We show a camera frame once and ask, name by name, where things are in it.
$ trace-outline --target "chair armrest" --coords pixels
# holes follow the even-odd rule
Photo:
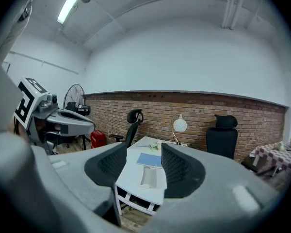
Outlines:
[[[111,135],[109,135],[109,137],[115,138],[116,142],[120,142],[120,140],[123,139],[123,136],[122,135],[118,135],[118,134],[111,134]]]
[[[250,163],[247,162],[247,161],[242,161],[241,164],[242,164],[246,169],[249,169],[249,170],[251,170],[251,171],[253,171],[253,172],[255,172],[255,173],[258,172],[257,167],[254,166],[254,165],[252,165],[252,164],[250,164]]]

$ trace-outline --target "checkered tablecloth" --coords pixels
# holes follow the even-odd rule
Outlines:
[[[281,167],[283,170],[291,169],[291,151],[275,150],[276,144],[278,143],[256,147],[255,154],[267,161],[271,161],[273,165]],[[286,149],[291,150],[289,143],[284,142],[284,145]]]

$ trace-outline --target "red box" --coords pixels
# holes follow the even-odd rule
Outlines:
[[[105,135],[99,130],[94,130],[91,133],[91,147],[98,148],[106,144]]]

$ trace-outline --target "ceiling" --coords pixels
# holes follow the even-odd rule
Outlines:
[[[103,42],[132,28],[174,17],[191,17],[221,26],[226,0],[91,0],[78,1],[64,24],[57,17],[65,0],[34,0],[32,17],[60,32],[70,41],[94,50]],[[237,27],[246,27],[259,0],[244,0]],[[276,35],[278,16],[262,0],[258,16],[247,30],[271,41]]]

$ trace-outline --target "black textured pad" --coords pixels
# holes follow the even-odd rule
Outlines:
[[[162,143],[162,167],[167,181],[165,198],[190,195],[203,183],[206,175],[204,166],[197,159],[166,143]]]
[[[126,164],[126,143],[121,143],[91,159],[84,166],[87,176],[97,185],[112,189]]]

